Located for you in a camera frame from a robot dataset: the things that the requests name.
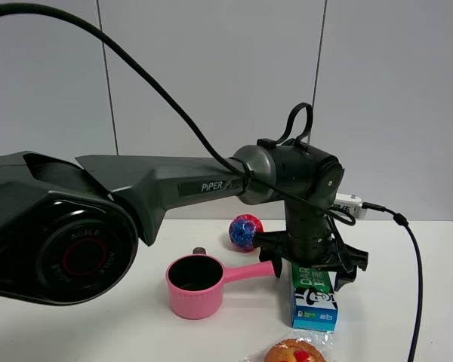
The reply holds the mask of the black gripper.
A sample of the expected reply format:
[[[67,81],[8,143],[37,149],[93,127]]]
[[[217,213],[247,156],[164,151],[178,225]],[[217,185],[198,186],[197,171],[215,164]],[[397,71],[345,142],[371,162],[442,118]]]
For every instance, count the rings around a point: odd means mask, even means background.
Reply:
[[[285,230],[258,232],[259,261],[271,262],[282,275],[283,260],[306,268],[335,272],[334,291],[353,283],[368,267],[368,253],[344,243],[331,219],[300,205],[285,206]]]

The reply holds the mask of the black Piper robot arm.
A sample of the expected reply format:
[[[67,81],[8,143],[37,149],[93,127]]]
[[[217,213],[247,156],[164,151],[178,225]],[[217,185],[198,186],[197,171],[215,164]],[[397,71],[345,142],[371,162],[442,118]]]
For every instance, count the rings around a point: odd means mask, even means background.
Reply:
[[[213,158],[86,155],[75,162],[35,152],[0,156],[0,296],[75,305],[115,286],[140,243],[155,242],[167,211],[237,197],[282,201],[285,229],[254,238],[260,259],[336,274],[366,270],[368,254],[334,227],[344,175],[339,160],[290,139],[262,139],[224,164]]]

